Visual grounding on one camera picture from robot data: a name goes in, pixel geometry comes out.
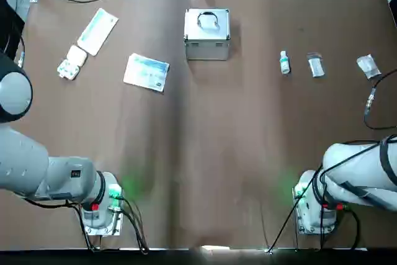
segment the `robotic arm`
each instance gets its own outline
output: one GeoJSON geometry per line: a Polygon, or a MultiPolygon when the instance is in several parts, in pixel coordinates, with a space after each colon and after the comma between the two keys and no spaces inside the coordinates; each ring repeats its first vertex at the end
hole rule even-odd
{"type": "Polygon", "coordinates": [[[49,156],[45,147],[7,125],[32,105],[25,72],[0,53],[0,189],[33,201],[70,200],[81,204],[89,235],[119,235],[122,189],[115,176],[96,171],[91,160],[49,156]]]}
{"type": "Polygon", "coordinates": [[[321,214],[323,233],[332,232],[336,210],[346,202],[397,211],[395,141],[397,137],[391,136],[379,144],[333,144],[329,147],[324,154],[322,170],[304,172],[293,189],[294,201],[299,201],[296,209],[299,232],[320,234],[321,214]],[[347,158],[351,159],[334,167],[347,158]]]}

